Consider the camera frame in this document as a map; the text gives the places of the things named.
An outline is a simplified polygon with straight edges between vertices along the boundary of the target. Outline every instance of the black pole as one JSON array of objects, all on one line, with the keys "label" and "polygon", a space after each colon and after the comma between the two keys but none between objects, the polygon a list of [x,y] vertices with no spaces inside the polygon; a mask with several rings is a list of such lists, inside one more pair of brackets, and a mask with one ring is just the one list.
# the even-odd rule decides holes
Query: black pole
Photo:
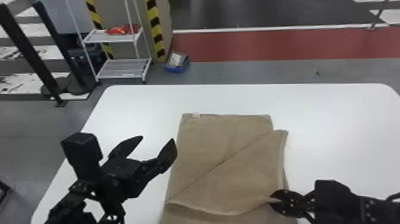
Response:
[{"label": "black pole", "polygon": [[11,188],[0,180],[0,190],[2,191],[2,194],[0,194],[0,204],[1,204],[4,201],[4,198],[7,196],[8,192],[11,190]]},{"label": "black pole", "polygon": [[58,95],[58,93],[60,92],[60,87],[58,86],[57,81],[53,78],[42,59],[40,59],[40,56],[37,54],[32,44],[29,42],[24,32],[22,32],[14,16],[11,14],[8,7],[4,3],[0,4],[0,25],[3,27],[3,29],[17,46],[17,48],[24,55],[25,59],[34,69],[43,84],[48,88],[50,95],[53,96],[54,99],[57,101],[57,105],[65,105],[65,101],[63,101]]},{"label": "black pole", "polygon": [[64,57],[65,61],[70,66],[72,74],[75,76],[75,79],[77,80],[79,85],[85,86],[86,85],[85,81],[79,75],[79,74],[81,74],[81,72],[76,67],[76,65],[72,62],[72,59],[70,57],[70,54],[68,53],[67,47],[65,46],[64,42],[60,39],[60,36],[58,35],[58,32],[55,29],[54,24],[51,21],[49,15],[47,14],[47,11],[46,11],[43,3],[40,1],[36,1],[32,5],[35,8],[36,12],[41,17],[41,19],[42,19],[43,23],[45,24],[45,26],[47,27],[50,35],[53,37],[53,40],[54,40],[55,44],[58,46],[58,48],[60,49],[60,52],[62,53],[62,56]]},{"label": "black pole", "polygon": [[377,24],[378,21],[380,20],[380,16],[382,15],[383,10],[386,9],[386,7],[387,7],[388,4],[389,4],[389,0],[385,0],[384,3],[383,3],[383,5],[382,5],[382,8],[379,10],[378,14],[376,15],[375,20],[372,22],[372,25],[371,25],[371,27],[370,27],[370,30],[371,30],[371,31],[374,31],[374,30],[375,30],[376,24]]}]

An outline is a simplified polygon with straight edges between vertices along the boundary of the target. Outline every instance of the robotic arm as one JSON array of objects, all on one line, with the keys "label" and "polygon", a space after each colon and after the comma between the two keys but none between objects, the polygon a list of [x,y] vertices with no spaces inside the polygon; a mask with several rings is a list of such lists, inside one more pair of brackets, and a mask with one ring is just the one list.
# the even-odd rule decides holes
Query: robotic arm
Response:
[{"label": "robotic arm", "polygon": [[400,203],[394,202],[400,193],[379,200],[355,195],[336,181],[316,181],[315,190],[305,196],[280,189],[271,198],[279,200],[270,203],[274,211],[286,217],[306,218],[311,224],[400,223]]},{"label": "robotic arm", "polygon": [[96,224],[91,213],[83,212],[85,199],[98,201],[104,209],[100,224],[124,224],[122,203],[128,198],[137,198],[148,182],[167,171],[177,157],[175,142],[171,139],[156,158],[128,159],[141,140],[143,137],[137,136],[119,143],[103,166],[99,165],[103,155],[93,134],[75,133],[63,140],[62,148],[78,180],[51,209],[46,224]]}]

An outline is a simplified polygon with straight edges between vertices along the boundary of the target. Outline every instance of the folded towel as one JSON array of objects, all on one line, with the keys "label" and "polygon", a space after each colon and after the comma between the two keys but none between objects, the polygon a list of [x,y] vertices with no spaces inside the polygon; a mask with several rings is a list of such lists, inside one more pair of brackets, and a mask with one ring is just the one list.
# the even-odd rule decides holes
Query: folded towel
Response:
[{"label": "folded towel", "polygon": [[266,204],[286,136],[268,115],[184,114],[162,223],[293,223]]}]

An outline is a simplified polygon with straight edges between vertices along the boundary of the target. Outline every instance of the white table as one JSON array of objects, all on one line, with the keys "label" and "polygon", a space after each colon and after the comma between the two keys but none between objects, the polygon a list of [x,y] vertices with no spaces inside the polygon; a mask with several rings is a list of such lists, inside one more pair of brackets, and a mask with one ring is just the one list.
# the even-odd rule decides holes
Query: white table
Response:
[{"label": "white table", "polygon": [[[112,86],[82,132],[97,136],[104,155],[143,135],[131,158],[145,160],[176,137],[182,113],[270,114],[276,129],[289,131],[285,171],[294,191],[311,191],[316,179],[336,179],[379,198],[400,190],[400,97],[381,84]],[[127,224],[159,222],[169,175],[124,203]],[[31,223],[43,224],[75,180],[64,161]],[[86,210],[102,215],[97,203]]]}]

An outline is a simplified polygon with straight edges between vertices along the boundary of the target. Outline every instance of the gray floor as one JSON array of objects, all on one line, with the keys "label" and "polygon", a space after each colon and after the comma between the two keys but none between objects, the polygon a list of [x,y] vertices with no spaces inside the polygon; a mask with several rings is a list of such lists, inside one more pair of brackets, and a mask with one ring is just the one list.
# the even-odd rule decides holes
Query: gray floor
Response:
[{"label": "gray floor", "polygon": [[[192,63],[185,74],[166,73],[154,65],[148,85],[374,82],[399,92],[399,71],[400,59]],[[108,82],[89,100],[70,101],[65,108],[50,101],[0,101],[0,178],[6,176],[14,185],[0,223],[29,223],[64,159],[60,140],[83,127],[112,83],[141,85],[139,80]]]}]

